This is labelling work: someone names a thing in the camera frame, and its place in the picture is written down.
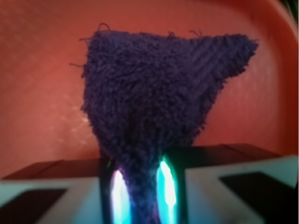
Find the orange plastic surface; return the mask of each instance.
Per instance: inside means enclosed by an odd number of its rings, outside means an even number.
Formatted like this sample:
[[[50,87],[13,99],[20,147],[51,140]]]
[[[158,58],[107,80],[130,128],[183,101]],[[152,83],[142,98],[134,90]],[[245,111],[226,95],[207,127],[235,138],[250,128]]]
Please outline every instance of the orange plastic surface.
[[[111,29],[241,33],[259,48],[228,80],[195,145],[298,153],[298,27],[277,0],[0,0],[0,177],[37,161],[99,156],[81,112],[86,44]]]

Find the purple towel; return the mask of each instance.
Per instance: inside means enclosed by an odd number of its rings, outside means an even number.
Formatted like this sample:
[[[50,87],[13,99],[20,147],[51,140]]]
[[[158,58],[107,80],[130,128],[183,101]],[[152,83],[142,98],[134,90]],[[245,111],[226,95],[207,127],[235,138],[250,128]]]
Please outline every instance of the purple towel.
[[[228,77],[258,44],[245,35],[193,39],[97,31],[84,65],[83,111],[101,151],[115,159],[132,223],[157,224],[156,172],[164,150],[189,146]]]

